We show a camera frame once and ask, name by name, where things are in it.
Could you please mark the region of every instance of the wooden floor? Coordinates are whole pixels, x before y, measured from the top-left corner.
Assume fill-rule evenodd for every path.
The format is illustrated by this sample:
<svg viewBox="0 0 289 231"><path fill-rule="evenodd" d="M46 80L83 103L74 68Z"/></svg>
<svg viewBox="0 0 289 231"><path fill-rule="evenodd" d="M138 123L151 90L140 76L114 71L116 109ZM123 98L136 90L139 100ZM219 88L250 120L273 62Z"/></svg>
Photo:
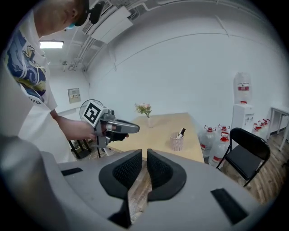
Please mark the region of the wooden floor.
<svg viewBox="0 0 289 231"><path fill-rule="evenodd" d="M270 136L268 140L271 150L270 158L261 171L246 187L260 203L266 203L275 198L284 184L288 169L286 167L282 168L282 164L289 159L289 143L286 141L283 150L281 152L278 150L278 146L282 142L283 134L284 131L280 132L279 135L274 134ZM92 151L90 156L86 157L86 159L89 158L98 158L96 149ZM222 172L236 181L239 185L243 186L245 184L245 180L229 164L224 163ZM147 195L151 190L151 182L149 173L146 169L146 161L143 161L142 170L128 193L132 222L134 222L145 210Z"/></svg>

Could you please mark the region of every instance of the wooden board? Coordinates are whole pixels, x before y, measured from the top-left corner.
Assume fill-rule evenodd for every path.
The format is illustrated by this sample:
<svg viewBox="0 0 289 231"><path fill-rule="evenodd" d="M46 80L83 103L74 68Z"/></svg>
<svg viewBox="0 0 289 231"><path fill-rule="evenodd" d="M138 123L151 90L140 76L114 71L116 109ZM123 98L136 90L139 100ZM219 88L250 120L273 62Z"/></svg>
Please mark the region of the wooden board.
<svg viewBox="0 0 289 231"><path fill-rule="evenodd" d="M111 142L108 147L118 152L142 149L144 159L147 158L146 150L151 148L204 163L197 133L188 113L153 115L151 120L154 127L148 128L145 116L136 118L132 122L140 126L140 131L130 134L123 141ZM182 128L186 129L184 147L181 151L173 151L170 147L170 135Z"/></svg>

